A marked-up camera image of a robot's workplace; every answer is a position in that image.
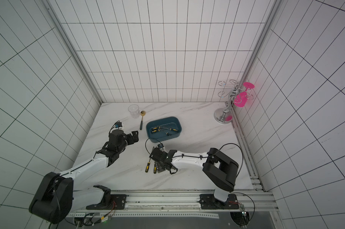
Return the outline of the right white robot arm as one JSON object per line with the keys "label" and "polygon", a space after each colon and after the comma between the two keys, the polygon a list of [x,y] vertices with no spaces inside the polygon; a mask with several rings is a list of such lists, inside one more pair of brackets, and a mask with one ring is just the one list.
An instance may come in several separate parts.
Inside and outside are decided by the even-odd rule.
{"label": "right white robot arm", "polygon": [[168,171],[173,175],[182,169],[199,168],[216,186],[213,197],[221,203],[228,201],[240,172],[239,164],[216,148],[205,153],[165,152],[154,148],[149,158],[155,162],[158,173]]}

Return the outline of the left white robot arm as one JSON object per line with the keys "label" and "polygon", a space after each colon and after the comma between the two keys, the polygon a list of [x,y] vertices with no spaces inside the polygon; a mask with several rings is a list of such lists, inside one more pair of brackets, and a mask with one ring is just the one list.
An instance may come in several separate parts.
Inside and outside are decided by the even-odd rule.
{"label": "left white robot arm", "polygon": [[111,166],[126,149],[139,141],[139,132],[130,134],[116,129],[109,133],[109,140],[94,157],[60,173],[49,172],[42,179],[28,211],[52,224],[63,221],[70,212],[95,207],[98,210],[115,209],[117,204],[111,190],[94,185],[85,190],[79,186],[97,172]]}

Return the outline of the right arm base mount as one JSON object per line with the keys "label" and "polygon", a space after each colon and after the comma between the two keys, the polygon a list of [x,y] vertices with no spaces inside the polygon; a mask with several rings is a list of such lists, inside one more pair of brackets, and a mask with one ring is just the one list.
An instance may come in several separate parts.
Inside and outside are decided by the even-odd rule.
{"label": "right arm base mount", "polygon": [[240,208],[235,194],[229,194],[226,202],[217,200],[213,194],[201,194],[198,202],[202,210],[238,210]]}

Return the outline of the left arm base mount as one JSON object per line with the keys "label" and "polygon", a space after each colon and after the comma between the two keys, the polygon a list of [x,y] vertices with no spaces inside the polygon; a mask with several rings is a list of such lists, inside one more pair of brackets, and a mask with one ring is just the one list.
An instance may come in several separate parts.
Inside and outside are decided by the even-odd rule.
{"label": "left arm base mount", "polygon": [[123,210],[125,208],[127,195],[111,194],[111,190],[102,185],[94,185],[93,190],[102,194],[100,201],[93,201],[86,207],[87,210]]}

